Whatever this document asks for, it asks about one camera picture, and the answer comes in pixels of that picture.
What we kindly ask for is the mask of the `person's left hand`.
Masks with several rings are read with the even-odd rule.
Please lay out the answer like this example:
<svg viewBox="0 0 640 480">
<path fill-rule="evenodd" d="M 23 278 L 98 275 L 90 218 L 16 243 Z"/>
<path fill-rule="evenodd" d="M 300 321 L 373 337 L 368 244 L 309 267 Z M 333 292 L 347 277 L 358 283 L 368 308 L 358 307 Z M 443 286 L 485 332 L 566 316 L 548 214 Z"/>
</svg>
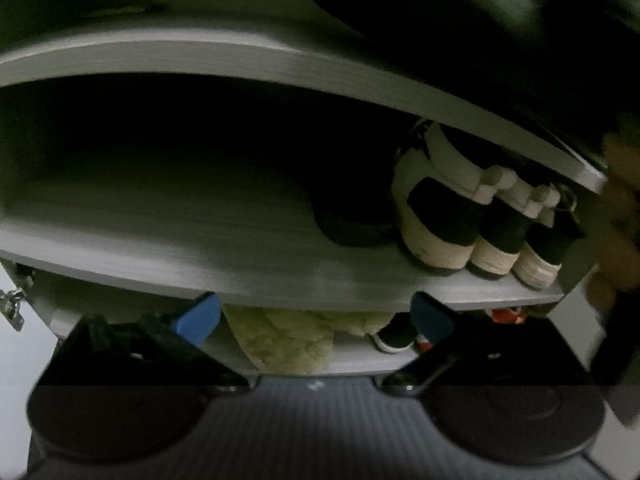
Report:
<svg viewBox="0 0 640 480">
<path fill-rule="evenodd" d="M 639 149 L 622 140 L 604 144 L 608 180 L 601 197 L 612 223 L 601 235 L 597 271 L 586 286 L 588 302 L 605 314 L 621 292 L 639 286 Z"/>
</svg>

